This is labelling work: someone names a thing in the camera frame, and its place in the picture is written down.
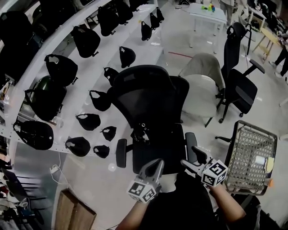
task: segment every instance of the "black office chair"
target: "black office chair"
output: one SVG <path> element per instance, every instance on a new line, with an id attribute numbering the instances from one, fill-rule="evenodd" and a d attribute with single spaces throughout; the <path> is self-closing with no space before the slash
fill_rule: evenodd
<path id="1" fill-rule="evenodd" d="M 195 161 L 191 147 L 197 146 L 195 135 L 186 133 L 184 139 L 180 124 L 181 110 L 189 83 L 169 76 L 159 66 L 142 65 L 128 68 L 117 75 L 108 90 L 112 103 L 125 116 L 133 129 L 133 144 L 127 140 L 117 144 L 117 166 L 126 167 L 126 153 L 133 151 L 133 172 L 143 165 L 161 158 L 165 162 L 163 174 L 184 171 L 180 160 Z"/>
<path id="2" fill-rule="evenodd" d="M 224 104 L 225 111 L 219 123 L 223 123 L 231 103 L 241 111 L 240 117 L 243 117 L 243 114 L 247 114 L 250 111 L 257 94 L 257 87 L 246 76 L 255 69 L 259 69 L 262 73 L 265 73 L 265 69 L 252 59 L 250 59 L 252 66 L 244 73 L 233 69 L 239 63 L 241 39 L 245 36 L 243 32 L 245 30 L 245 27 L 239 22 L 235 22 L 227 30 L 228 36 L 224 48 L 224 66 L 221 69 L 226 89 L 224 94 L 217 95 L 218 98 L 225 99 L 220 100 L 217 106 L 219 107 L 220 104 Z"/>

